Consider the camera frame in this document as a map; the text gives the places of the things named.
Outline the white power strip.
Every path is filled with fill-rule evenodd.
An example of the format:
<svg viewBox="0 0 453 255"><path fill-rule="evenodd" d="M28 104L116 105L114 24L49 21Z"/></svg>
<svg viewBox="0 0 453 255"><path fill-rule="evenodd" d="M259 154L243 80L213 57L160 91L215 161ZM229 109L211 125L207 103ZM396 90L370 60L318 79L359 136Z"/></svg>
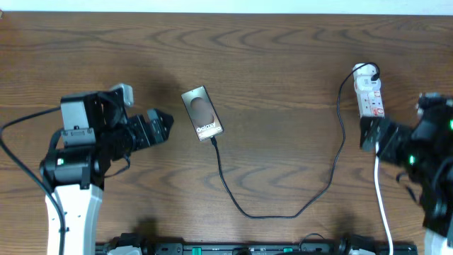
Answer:
<svg viewBox="0 0 453 255"><path fill-rule="evenodd" d="M373 77L359 76L354 77L354 90L357 96L359 116L384 117L384 104L381 95L381 80L379 78L379 68Z"/></svg>

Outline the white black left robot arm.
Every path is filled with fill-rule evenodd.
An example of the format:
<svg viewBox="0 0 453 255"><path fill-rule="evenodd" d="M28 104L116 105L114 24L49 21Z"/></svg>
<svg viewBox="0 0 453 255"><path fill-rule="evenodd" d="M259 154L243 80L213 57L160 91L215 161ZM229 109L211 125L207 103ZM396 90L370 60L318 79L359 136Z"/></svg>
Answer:
<svg viewBox="0 0 453 255"><path fill-rule="evenodd" d="M62 97L63 128L53 134L40 174L50 194L48 254L94 254L105 179L113 161L165 142L172 115L156 108L127 116L122 88Z"/></svg>

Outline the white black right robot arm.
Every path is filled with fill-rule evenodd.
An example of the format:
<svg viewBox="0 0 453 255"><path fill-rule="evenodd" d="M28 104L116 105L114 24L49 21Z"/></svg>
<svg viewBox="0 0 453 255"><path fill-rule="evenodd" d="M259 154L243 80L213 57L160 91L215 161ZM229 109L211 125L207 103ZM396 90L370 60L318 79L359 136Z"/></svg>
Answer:
<svg viewBox="0 0 453 255"><path fill-rule="evenodd" d="M360 148L401 167L422 187L426 254L452 253L452 97L422 93L415 127L388 117L360 116Z"/></svg>

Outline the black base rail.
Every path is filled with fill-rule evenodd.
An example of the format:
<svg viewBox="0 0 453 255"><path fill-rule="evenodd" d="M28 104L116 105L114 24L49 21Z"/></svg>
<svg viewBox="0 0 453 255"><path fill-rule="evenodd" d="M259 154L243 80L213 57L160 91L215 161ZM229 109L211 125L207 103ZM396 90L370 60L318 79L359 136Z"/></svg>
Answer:
<svg viewBox="0 0 453 255"><path fill-rule="evenodd" d="M112 248L111 245L96 245L95 255L122 254L122 248L134 248L133 251L140 251L141 254L155 255L275 255L275 254L337 254L332 242L303 243L298 245L286 244L256 244L256 245L233 245L233 244L152 244L150 252L133 246ZM389 254L389 250L383 246L377 248L360 248L364 254ZM360 249L353 249L350 254L359 254ZM418 255L418 248L414 244L394 245L395 255Z"/></svg>

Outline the white charger plug adapter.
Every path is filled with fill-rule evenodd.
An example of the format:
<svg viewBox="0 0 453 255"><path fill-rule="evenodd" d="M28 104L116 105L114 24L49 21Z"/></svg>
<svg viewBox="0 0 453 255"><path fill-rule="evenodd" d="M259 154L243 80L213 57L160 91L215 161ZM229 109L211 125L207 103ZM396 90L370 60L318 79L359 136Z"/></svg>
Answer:
<svg viewBox="0 0 453 255"><path fill-rule="evenodd" d="M377 73L377 68L373 64L358 63L353 68L353 76L358 77L373 77Z"/></svg>

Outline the Galaxy smartphone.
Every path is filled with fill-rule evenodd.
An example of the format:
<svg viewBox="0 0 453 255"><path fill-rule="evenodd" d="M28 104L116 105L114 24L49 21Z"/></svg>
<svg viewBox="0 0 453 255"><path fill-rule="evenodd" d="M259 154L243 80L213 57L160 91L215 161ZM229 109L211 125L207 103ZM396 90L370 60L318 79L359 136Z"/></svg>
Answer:
<svg viewBox="0 0 453 255"><path fill-rule="evenodd" d="M205 86L181 95L185 109L199 141L208 140L224 132L224 127Z"/></svg>

